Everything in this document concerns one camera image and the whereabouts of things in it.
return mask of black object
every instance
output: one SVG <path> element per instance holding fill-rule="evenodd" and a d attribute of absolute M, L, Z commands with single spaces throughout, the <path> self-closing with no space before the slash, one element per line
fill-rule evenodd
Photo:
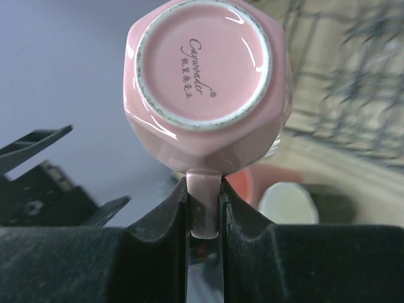
<path fill-rule="evenodd" d="M 124 229 L 0 229 L 0 302 L 185 302 L 186 181 Z M 224 179 L 225 303 L 402 302 L 404 230 L 275 225 Z"/>
<path fill-rule="evenodd" d="M 102 226 L 130 200 L 97 204 L 49 160 L 11 181 L 5 173 L 55 143 L 72 130 L 36 130 L 0 149 L 0 225 L 63 227 Z"/>

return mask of mug handle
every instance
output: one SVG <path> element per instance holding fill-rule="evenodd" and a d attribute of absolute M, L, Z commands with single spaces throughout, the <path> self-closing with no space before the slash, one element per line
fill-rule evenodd
<path fill-rule="evenodd" d="M 218 236 L 222 176 L 187 172 L 186 180 L 191 234 L 199 239 L 214 239 Z"/>

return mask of gray surface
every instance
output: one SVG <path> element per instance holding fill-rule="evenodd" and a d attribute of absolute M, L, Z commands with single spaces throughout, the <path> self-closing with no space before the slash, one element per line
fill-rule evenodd
<path fill-rule="evenodd" d="M 0 1 L 0 146 L 38 128 L 74 130 L 10 173 L 49 158 L 99 202 L 129 194 L 109 225 L 128 225 L 161 200 L 170 172 L 149 156 L 122 106 L 129 27 L 164 0 Z"/>

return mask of wire rack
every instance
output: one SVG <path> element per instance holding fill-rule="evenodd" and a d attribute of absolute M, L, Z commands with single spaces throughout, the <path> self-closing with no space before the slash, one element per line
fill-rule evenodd
<path fill-rule="evenodd" d="M 288 3 L 285 131 L 404 173 L 404 1 L 342 2 Z"/>

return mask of metal wire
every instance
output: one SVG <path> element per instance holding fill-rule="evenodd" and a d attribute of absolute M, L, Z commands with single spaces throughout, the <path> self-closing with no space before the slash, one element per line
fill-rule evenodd
<path fill-rule="evenodd" d="M 305 127 L 287 125 L 285 131 L 404 173 L 404 1 L 360 6 L 354 17 L 313 13 L 305 9 L 307 2 L 289 1 L 283 27 L 295 57 L 295 91 L 310 81 L 320 97 L 310 107 L 297 99 L 292 116 L 308 122 Z M 333 68 L 313 71 L 307 60 L 313 46 L 318 48 L 316 34 L 325 22 L 342 29 L 335 37 L 339 48 L 330 58 Z M 309 28 L 305 33 L 303 23 Z M 297 39 L 304 39 L 299 50 L 294 47 Z"/>

